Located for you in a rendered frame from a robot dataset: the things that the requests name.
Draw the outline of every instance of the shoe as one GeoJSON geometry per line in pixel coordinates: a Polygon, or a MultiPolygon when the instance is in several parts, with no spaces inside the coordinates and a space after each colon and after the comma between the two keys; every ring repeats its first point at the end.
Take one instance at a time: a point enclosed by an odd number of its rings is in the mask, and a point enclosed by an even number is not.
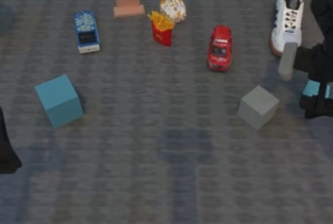
{"type": "Polygon", "coordinates": [[[303,0],[276,1],[275,24],[271,33],[271,49],[274,55],[281,57],[287,42],[301,45],[303,9],[303,0]]]}

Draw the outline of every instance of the car windshield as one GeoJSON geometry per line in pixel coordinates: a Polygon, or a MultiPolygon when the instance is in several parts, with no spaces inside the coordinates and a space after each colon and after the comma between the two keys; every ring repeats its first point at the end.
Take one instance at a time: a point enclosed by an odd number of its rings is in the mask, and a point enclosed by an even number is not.
{"type": "Polygon", "coordinates": [[[227,49],[225,47],[213,47],[213,52],[214,55],[219,56],[219,57],[226,57],[227,56],[227,49]]]}

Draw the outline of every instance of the french fries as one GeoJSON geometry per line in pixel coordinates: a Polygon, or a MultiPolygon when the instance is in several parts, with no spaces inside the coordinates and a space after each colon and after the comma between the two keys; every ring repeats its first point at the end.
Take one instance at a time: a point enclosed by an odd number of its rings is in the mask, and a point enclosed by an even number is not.
{"type": "Polygon", "coordinates": [[[148,17],[155,24],[155,27],[161,32],[173,29],[175,27],[175,23],[172,20],[170,20],[167,16],[160,14],[159,12],[152,11],[151,15],[148,15],[148,17]]]}

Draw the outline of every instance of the gray cube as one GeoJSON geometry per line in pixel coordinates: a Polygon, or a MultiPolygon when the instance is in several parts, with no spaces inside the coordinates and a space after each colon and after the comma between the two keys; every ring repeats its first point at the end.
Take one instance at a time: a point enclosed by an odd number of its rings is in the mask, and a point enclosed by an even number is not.
{"type": "Polygon", "coordinates": [[[238,115],[254,129],[260,129],[275,114],[280,100],[258,85],[240,101],[238,115]]]}

